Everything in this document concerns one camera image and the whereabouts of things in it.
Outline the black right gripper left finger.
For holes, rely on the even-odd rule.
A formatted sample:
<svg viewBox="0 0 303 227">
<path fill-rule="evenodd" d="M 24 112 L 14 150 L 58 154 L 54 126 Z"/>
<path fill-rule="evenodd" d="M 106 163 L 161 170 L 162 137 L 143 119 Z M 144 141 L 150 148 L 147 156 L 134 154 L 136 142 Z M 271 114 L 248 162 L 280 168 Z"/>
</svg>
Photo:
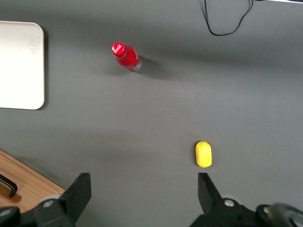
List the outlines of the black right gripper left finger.
<svg viewBox="0 0 303 227">
<path fill-rule="evenodd" d="M 57 199 L 42 201 L 34 214 L 38 227 L 74 227 L 91 199 L 91 178 L 81 173 Z"/>
</svg>

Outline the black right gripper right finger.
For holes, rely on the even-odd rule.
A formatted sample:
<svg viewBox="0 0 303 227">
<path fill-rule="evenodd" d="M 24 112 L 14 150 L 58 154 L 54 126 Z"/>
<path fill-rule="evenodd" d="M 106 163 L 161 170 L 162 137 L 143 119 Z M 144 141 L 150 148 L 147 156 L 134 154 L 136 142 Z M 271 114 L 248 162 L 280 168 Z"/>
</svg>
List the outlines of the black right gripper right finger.
<svg viewBox="0 0 303 227">
<path fill-rule="evenodd" d="M 224 198 L 207 173 L 198 174 L 198 200 L 203 214 L 192 227 L 257 227 L 256 213 L 232 198 Z"/>
</svg>

